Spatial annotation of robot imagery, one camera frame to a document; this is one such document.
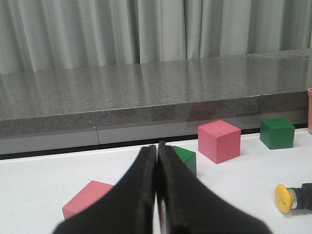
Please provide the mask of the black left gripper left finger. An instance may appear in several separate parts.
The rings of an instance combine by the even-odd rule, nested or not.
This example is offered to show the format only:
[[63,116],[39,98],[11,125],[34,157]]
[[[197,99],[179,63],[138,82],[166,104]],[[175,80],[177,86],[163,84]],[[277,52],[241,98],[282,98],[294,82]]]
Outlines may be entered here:
[[156,147],[142,147],[120,181],[93,205],[60,223],[56,234],[151,234]]

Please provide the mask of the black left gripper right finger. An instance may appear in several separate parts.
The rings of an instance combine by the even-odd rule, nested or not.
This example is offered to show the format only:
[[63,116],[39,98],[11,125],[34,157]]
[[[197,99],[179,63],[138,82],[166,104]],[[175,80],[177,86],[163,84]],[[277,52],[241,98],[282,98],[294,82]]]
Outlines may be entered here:
[[161,141],[157,157],[157,202],[163,234],[268,234],[261,220],[224,201]]

